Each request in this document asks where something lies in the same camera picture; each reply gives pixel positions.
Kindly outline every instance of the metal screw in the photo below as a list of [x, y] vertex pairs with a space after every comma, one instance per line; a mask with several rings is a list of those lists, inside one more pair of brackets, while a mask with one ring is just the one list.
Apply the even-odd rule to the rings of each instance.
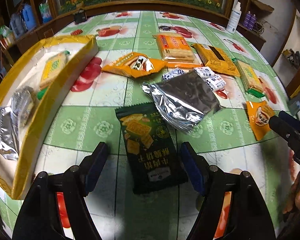
[[243, 171], [242, 174], [243, 174], [246, 178], [250, 177], [250, 175], [251, 175], [250, 172], [248, 172], [248, 171]]
[[46, 174], [47, 173], [45, 173], [45, 171], [41, 171], [41, 172], [39, 172], [38, 177], [39, 178], [44, 178], [46, 176]]
[[216, 165], [210, 165], [209, 170], [216, 172], [218, 170], [218, 167]]
[[73, 165], [73, 166], [70, 167], [70, 171], [72, 171], [72, 172], [76, 172], [78, 170], [79, 170], [79, 166], [78, 165]]

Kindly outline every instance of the white plastic bottle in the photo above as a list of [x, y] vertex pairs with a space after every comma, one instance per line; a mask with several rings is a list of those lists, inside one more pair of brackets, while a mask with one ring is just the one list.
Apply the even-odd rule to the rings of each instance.
[[240, 7], [240, 2], [237, 2], [237, 5], [232, 8], [230, 19], [227, 25], [226, 30], [232, 34], [235, 33], [235, 30], [238, 26], [239, 20], [240, 20], [240, 15], [241, 15], [241, 7]]

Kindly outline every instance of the orange wrapper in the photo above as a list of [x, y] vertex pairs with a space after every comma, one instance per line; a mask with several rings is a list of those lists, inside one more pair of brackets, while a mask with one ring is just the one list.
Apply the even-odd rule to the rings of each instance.
[[102, 71], [138, 78], [159, 72], [165, 64], [163, 60], [148, 58], [147, 55], [137, 52], [130, 52], [104, 66]]
[[268, 123], [270, 117], [274, 116], [274, 111], [266, 101], [261, 103], [247, 101], [246, 103], [250, 126], [257, 141], [260, 141], [271, 130]]
[[167, 67], [201, 67], [182, 35], [177, 33], [158, 33], [154, 37], [156, 38], [162, 59], [167, 62]]
[[240, 77], [240, 73], [227, 54], [220, 48], [199, 43], [192, 44], [205, 66], [212, 71]]

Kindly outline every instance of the wafer package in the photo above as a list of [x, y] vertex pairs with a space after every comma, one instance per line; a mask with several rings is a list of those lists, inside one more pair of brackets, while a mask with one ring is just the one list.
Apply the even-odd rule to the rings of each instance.
[[274, 116], [274, 111], [266, 101], [260, 103], [247, 101], [246, 103], [251, 129], [257, 141], [260, 141], [271, 130], [269, 119]]
[[265, 95], [263, 93], [263, 87], [256, 73], [253, 71], [253, 68], [247, 63], [236, 58], [232, 60], [238, 67], [246, 92], [254, 95], [257, 98], [264, 97]]
[[200, 63], [182, 35], [177, 33], [158, 33], [154, 35], [167, 67], [194, 68]]
[[138, 78], [159, 72], [164, 66], [163, 60], [148, 58], [146, 54], [130, 52], [104, 66], [102, 71]]
[[211, 68], [211, 70], [240, 77], [237, 67], [222, 49], [198, 43], [194, 43], [192, 46], [198, 52], [204, 65]]
[[169, 130], [154, 103], [115, 110], [120, 121], [135, 194], [187, 182]]

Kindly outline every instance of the green tablecloth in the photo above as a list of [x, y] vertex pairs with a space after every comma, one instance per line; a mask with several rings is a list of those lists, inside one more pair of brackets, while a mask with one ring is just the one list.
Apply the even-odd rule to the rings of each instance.
[[[185, 28], [191, 32], [191, 38], [189, 35], [185, 38], [189, 44], [211, 44], [222, 48], [231, 58], [246, 61], [266, 80], [275, 96], [275, 100], [263, 100], [267, 100], [277, 113], [288, 111], [285, 89], [260, 52], [240, 33], [230, 34], [224, 27], [207, 21], [164, 12], [130, 11], [95, 16], [80, 25], [71, 23], [56, 35], [70, 34], [77, 29], [82, 29], [83, 34], [99, 33], [96, 56], [103, 60], [103, 66], [131, 51], [160, 58], [152, 37], [162, 31], [160, 26], [172, 27], [170, 32], [176, 32], [175, 26]], [[182, 240], [186, 239], [197, 217], [195, 201], [198, 194], [190, 182], [147, 195], [133, 194], [120, 123], [114, 112], [119, 106], [151, 101], [140, 85], [144, 81], [161, 80], [167, 71], [165, 68], [158, 74], [136, 80], [101, 73], [87, 90], [69, 92], [42, 146], [35, 174], [40, 171], [62, 173], [91, 154], [98, 142], [110, 146], [111, 154], [97, 186], [86, 198], [91, 217], [103, 239]], [[274, 226], [278, 228], [285, 197], [299, 167], [289, 158], [290, 149], [276, 133], [269, 132], [261, 142], [255, 140], [244, 103], [261, 99], [245, 93], [239, 78], [223, 77], [227, 83], [227, 98], [217, 97], [225, 109], [206, 117], [191, 135], [170, 129], [171, 136], [176, 147], [189, 141], [209, 164], [215, 164], [225, 172], [234, 168], [250, 171], [266, 201]], [[11, 230], [21, 203], [11, 200], [0, 189], [0, 214]], [[65, 233], [73, 237], [70, 228], [65, 229]]]

